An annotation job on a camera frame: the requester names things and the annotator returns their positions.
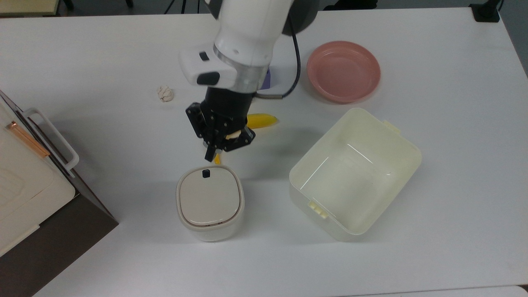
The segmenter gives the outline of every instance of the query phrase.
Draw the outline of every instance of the plastic container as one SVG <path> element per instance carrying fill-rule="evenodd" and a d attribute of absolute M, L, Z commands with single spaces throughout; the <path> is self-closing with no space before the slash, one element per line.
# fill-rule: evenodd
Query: plastic container
<path fill-rule="evenodd" d="M 176 204 L 180 221 L 198 239 L 226 239 L 242 223 L 242 184 L 235 172 L 224 165 L 192 169 L 180 178 Z"/>
<path fill-rule="evenodd" d="M 349 110 L 290 171 L 294 204 L 339 241 L 365 233 L 420 165 L 388 122 Z"/>

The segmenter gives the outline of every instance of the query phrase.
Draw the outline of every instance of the crumpled paper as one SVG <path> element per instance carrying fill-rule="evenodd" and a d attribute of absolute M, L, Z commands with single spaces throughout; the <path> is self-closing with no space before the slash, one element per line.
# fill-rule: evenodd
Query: crumpled paper
<path fill-rule="evenodd" d="M 157 90 L 158 97 L 163 102 L 169 102 L 174 99 L 174 92 L 168 86 L 161 86 Z"/>

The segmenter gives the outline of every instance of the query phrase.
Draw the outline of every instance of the black cable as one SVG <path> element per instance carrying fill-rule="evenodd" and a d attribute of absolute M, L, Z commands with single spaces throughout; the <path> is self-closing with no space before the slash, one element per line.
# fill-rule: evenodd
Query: black cable
<path fill-rule="evenodd" d="M 187 4 L 187 0 L 183 0 L 183 3 L 182 3 L 182 14 L 185 13 L 185 4 Z"/>
<path fill-rule="evenodd" d="M 174 0 L 171 1 L 171 3 L 167 7 L 167 10 L 163 14 L 167 14 L 168 10 L 171 9 L 171 6 L 173 3 L 174 3 Z"/>
<path fill-rule="evenodd" d="M 256 93 L 255 94 L 255 97 L 257 98 L 262 98 L 262 99 L 283 99 L 284 97 L 290 95 L 291 92 L 293 92 L 293 90 L 295 89 L 295 87 L 297 86 L 297 83 L 299 82 L 299 78 L 300 78 L 300 54 L 299 54 L 299 44 L 297 43 L 297 37 L 295 36 L 295 30 L 294 30 L 294 24 L 293 22 L 291 21 L 291 18 L 290 16 L 288 15 L 288 24 L 290 26 L 290 29 L 291 29 L 291 38 L 293 39 L 294 41 L 294 47 L 295 47 L 295 58 L 297 58 L 297 73 L 295 75 L 295 81 L 294 83 L 291 85 L 290 89 L 286 91 L 286 93 L 282 94 L 282 95 L 266 95 L 266 94 L 259 94 L 259 93 Z"/>

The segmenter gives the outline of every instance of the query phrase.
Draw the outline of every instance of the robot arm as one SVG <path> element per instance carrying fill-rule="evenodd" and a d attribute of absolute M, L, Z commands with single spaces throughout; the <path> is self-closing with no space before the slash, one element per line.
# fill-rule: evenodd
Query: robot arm
<path fill-rule="evenodd" d="M 255 137 L 246 116 L 294 0 L 205 2 L 220 21 L 218 35 L 214 42 L 181 51 L 179 59 L 189 83 L 208 87 L 205 99 L 186 113 L 211 162 L 217 152 L 248 145 Z M 237 131 L 239 137 L 226 139 Z"/>

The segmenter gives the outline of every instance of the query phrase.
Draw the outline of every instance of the cream storage bin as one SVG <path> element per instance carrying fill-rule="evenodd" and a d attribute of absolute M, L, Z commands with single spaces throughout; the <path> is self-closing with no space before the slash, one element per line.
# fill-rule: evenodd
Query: cream storage bin
<path fill-rule="evenodd" d="M 290 171 L 294 204 L 339 241 L 365 233 L 422 160 L 366 110 L 349 110 Z"/>

